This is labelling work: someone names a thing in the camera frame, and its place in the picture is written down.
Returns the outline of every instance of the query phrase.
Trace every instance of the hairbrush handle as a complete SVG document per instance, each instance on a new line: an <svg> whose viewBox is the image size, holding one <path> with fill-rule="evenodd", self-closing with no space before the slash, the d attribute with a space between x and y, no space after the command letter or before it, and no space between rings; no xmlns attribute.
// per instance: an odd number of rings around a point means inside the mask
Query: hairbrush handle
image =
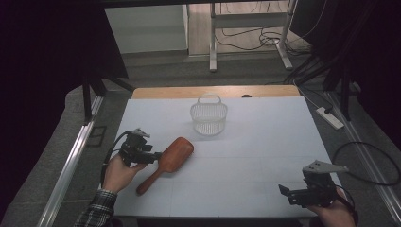
<svg viewBox="0 0 401 227"><path fill-rule="evenodd" d="M163 170L158 168L152 175L139 184L139 186L136 188L136 193L141 196L147 192L151 185L160 177L160 175L162 175L162 173Z"/></svg>

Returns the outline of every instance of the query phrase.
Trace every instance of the wooden hairbrush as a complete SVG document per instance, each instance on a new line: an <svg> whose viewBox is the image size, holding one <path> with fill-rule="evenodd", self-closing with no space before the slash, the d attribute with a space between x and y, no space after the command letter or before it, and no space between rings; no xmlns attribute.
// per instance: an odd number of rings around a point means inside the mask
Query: wooden hairbrush
<svg viewBox="0 0 401 227"><path fill-rule="evenodd" d="M162 157L158 161L159 167L136 188L136 193L138 195L144 194L162 173L177 171L193 151L194 146L191 142L183 137L178 137L163 152Z"/></svg>

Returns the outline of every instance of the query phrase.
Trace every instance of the metal frame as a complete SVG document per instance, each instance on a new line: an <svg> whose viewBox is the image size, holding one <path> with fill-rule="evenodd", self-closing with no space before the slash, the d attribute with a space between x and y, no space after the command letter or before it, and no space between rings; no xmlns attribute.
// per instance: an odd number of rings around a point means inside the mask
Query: metal frame
<svg viewBox="0 0 401 227"><path fill-rule="evenodd" d="M352 122L347 121L345 117L342 115L339 108L339 101L333 97L333 93L326 93L330 101L333 103L333 110L336 112L337 116L344 123L345 131L347 132L347 136L351 141L361 141L357 130L353 126ZM373 181L383 182L385 183L387 180L380 172L379 167L375 163L375 160L370 155L369 150L365 146L357 146L357 156L359 160L362 162L365 167L368 175L372 178ZM387 205L390 214L397 226L401 226L401 201L395 194L394 190L388 186L380 186L377 185L376 189L381 196L381 199Z"/></svg>
<svg viewBox="0 0 401 227"><path fill-rule="evenodd" d="M97 96L92 104L92 115L96 116L103 101L103 97ZM47 202L46 207L39 220L38 227L52 226L61 207L62 200L67 192L68 186L70 185L71 179L73 178L75 169L77 167L80 154L82 153L86 141L91 133L92 127L95 124L95 117L92 117L91 121L87 125L82 126L79 131L76 142L71 149L70 155L65 162L64 168L61 171L60 177L56 182L53 192Z"/></svg>
<svg viewBox="0 0 401 227"><path fill-rule="evenodd" d="M215 3L210 4L211 14L211 37L210 37L210 71L218 70L217 63L217 45L216 45L216 29L217 28L240 28L240 27L279 27L283 26L283 32L280 36L280 42L276 44L278 53L287 70L292 70L291 61L288 58L285 40L287 39L289 26L291 24L292 15L295 10L296 0L291 1L287 12L274 13L255 13L255 14L228 14L216 15Z"/></svg>

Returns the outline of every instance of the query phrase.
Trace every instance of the wall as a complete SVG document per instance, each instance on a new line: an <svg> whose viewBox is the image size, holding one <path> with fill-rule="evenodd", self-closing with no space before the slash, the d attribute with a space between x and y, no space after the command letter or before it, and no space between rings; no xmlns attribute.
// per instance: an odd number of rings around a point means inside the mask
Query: wall
<svg viewBox="0 0 401 227"><path fill-rule="evenodd" d="M121 54L185 50L186 6L105 9Z"/></svg>

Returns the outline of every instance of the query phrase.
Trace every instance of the black curtain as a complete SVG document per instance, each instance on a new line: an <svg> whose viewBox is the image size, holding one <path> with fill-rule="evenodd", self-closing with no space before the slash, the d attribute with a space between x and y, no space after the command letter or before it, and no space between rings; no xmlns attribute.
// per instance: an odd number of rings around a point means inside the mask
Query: black curtain
<svg viewBox="0 0 401 227"><path fill-rule="evenodd" d="M66 94L84 76L127 72L101 6L1 0L0 74L2 217L58 125Z"/></svg>
<svg viewBox="0 0 401 227"><path fill-rule="evenodd" d="M351 49L359 103L401 149L401 3L378 1Z"/></svg>

